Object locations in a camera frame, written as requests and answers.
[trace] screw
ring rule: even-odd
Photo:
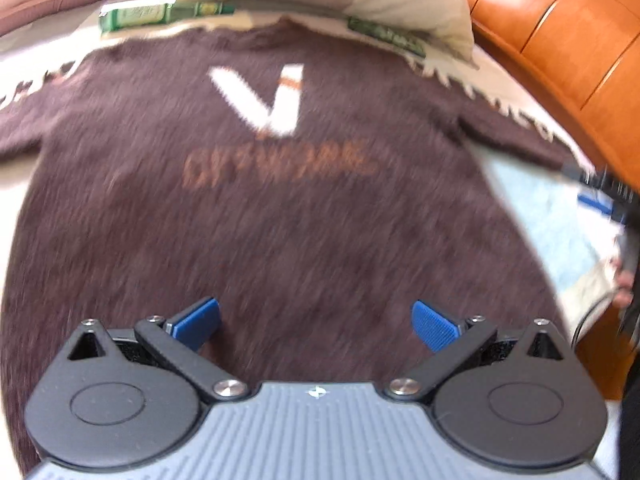
[[[420,383],[413,379],[402,378],[394,379],[389,383],[389,389],[396,395],[413,395],[420,391]]]
[[[247,387],[237,379],[225,379],[214,384],[213,391],[220,397],[238,397],[246,393]]]

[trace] white letter v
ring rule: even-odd
[[[298,124],[302,69],[301,64],[283,67],[272,110],[235,70],[223,66],[212,67],[209,77],[226,102],[249,126],[260,133],[287,137],[293,135]]]

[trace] brown sweater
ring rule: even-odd
[[[251,384],[389,380],[428,355],[418,299],[560,323],[465,138],[570,158],[395,54],[286,21],[128,41],[9,105],[1,156],[40,150],[0,316],[20,466],[25,402],[87,317],[128,327],[214,295],[205,355]]]

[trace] ribbed gray surface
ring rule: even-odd
[[[452,448],[417,405],[380,397],[370,384],[266,383],[252,399],[219,404],[200,431],[158,462],[91,474],[45,463],[33,480],[524,480]],[[591,467],[537,480],[601,480]]]

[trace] blue gripper pad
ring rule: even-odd
[[[196,352],[219,328],[221,322],[218,302],[208,300],[175,322],[171,327],[171,336]]]
[[[462,335],[455,323],[421,301],[414,303],[411,323],[417,336],[434,352],[439,352]]]

